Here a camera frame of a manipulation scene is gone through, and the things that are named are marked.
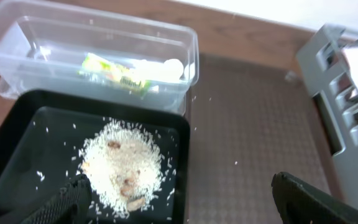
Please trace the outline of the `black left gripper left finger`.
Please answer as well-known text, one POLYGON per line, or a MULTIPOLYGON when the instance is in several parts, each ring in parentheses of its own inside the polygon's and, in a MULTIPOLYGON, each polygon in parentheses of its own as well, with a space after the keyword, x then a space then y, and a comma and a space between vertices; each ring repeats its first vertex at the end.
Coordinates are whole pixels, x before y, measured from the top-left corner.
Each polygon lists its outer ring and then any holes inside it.
POLYGON ((79 174, 59 188, 57 193, 1 216, 0 224, 85 223, 91 201, 90 180, 86 175, 79 174))

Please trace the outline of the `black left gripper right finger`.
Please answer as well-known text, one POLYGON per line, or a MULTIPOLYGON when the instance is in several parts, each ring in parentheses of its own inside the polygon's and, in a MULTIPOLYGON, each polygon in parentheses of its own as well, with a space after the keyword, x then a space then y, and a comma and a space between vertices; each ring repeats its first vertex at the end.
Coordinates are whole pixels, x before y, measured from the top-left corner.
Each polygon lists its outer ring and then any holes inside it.
POLYGON ((358 224, 358 210, 287 172, 273 176, 272 195, 282 222, 358 224))

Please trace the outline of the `rice food waste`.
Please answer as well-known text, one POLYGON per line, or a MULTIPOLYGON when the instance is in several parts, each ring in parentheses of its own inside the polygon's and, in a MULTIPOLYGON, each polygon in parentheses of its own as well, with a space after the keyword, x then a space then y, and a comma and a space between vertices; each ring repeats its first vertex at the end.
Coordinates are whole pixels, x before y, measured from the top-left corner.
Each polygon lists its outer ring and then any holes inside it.
POLYGON ((180 135, 114 118, 53 119, 32 126, 36 192, 84 174, 89 223, 173 223, 180 135))

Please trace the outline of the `green orange snack wrapper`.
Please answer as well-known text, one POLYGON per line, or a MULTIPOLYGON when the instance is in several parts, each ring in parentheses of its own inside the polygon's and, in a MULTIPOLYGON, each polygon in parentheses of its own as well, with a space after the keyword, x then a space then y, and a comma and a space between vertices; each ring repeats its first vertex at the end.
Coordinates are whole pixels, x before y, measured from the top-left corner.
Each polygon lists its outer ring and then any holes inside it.
POLYGON ((108 61, 92 53, 86 55, 77 74, 88 77, 92 82, 109 85, 112 83, 140 95, 144 95, 151 86, 151 81, 138 76, 133 68, 108 61))

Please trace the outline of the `white tissue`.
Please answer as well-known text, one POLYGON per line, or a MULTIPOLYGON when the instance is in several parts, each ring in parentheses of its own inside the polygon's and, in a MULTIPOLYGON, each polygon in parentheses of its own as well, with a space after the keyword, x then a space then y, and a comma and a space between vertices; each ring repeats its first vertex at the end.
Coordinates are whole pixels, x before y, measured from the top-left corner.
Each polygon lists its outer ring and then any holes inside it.
POLYGON ((196 74, 194 63, 184 65, 177 58, 171 58, 164 62, 136 60, 132 66, 134 72, 142 78, 168 83, 190 82, 196 74))

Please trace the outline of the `black waste tray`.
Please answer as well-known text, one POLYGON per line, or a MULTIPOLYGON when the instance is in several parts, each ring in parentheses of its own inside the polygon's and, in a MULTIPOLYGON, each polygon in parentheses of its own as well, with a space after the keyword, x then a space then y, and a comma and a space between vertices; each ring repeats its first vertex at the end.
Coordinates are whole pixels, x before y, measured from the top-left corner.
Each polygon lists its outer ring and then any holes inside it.
POLYGON ((34 90, 0 126, 0 216, 56 192, 75 176, 83 143, 112 120, 152 133, 165 176, 146 210, 127 223, 183 223, 190 126, 182 116, 34 90))

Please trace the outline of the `grey dishwasher rack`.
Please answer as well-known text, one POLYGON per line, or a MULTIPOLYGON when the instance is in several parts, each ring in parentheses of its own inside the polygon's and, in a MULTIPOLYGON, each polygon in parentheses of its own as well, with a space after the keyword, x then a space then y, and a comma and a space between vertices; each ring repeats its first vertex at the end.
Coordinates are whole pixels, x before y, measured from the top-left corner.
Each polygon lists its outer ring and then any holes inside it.
POLYGON ((358 209, 358 89, 342 49, 358 47, 358 30, 325 24, 296 59, 318 105, 344 200, 358 209))

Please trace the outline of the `brown serving tray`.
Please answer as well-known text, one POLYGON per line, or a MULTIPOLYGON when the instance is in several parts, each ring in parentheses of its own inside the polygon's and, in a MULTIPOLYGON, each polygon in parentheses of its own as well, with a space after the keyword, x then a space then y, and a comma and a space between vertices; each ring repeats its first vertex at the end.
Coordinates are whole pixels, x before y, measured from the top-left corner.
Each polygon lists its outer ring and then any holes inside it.
POLYGON ((342 198, 319 114, 287 70, 202 54, 186 118, 188 223, 280 223, 270 183, 281 171, 342 198))

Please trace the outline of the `clear plastic bin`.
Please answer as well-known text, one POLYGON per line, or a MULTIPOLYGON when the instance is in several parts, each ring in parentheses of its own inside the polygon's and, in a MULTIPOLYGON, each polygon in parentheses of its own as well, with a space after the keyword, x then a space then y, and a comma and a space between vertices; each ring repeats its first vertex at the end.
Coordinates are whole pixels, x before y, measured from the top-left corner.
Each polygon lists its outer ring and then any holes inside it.
POLYGON ((198 36, 50 1, 0 2, 0 95, 43 89, 176 114, 199 79, 198 36))

